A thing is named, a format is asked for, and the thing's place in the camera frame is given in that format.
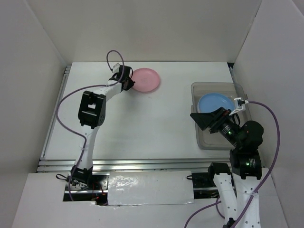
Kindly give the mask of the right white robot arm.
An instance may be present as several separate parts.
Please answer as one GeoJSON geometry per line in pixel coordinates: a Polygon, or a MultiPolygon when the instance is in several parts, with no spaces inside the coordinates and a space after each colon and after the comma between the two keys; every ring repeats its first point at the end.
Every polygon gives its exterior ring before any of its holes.
{"type": "Polygon", "coordinates": [[[258,148],[263,142],[264,128],[256,121],[236,124],[231,111],[223,107],[211,113],[191,113],[201,130],[220,133],[233,149],[230,165],[213,162],[208,168],[207,181],[218,188],[225,218],[225,228],[259,228],[259,196],[262,163],[258,148]]]}

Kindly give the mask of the blue plastic plate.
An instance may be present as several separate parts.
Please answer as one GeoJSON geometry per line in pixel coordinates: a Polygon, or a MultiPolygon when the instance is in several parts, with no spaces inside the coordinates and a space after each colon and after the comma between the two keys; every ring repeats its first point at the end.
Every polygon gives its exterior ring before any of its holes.
{"type": "Polygon", "coordinates": [[[220,93],[208,93],[199,99],[197,111],[199,113],[211,113],[221,107],[231,111],[235,109],[234,103],[227,96],[220,93]]]}

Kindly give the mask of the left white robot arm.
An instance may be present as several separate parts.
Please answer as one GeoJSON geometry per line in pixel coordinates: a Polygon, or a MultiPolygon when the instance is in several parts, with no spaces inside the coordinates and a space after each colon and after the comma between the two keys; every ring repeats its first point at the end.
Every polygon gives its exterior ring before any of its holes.
{"type": "Polygon", "coordinates": [[[82,189],[93,186],[93,150],[95,139],[100,126],[105,121],[106,103],[122,91],[131,89],[135,82],[132,80],[133,69],[130,66],[115,65],[114,73],[106,86],[94,91],[84,91],[82,94],[78,119],[81,134],[85,137],[81,154],[71,170],[71,181],[76,182],[82,189]]]}

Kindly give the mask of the pink plastic plate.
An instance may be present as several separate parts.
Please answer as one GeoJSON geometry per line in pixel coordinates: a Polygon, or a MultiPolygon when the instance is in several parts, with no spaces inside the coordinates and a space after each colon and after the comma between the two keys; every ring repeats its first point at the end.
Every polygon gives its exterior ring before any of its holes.
{"type": "Polygon", "coordinates": [[[143,93],[157,89],[161,82],[159,74],[150,68],[135,70],[132,80],[134,81],[133,89],[143,93]]]}

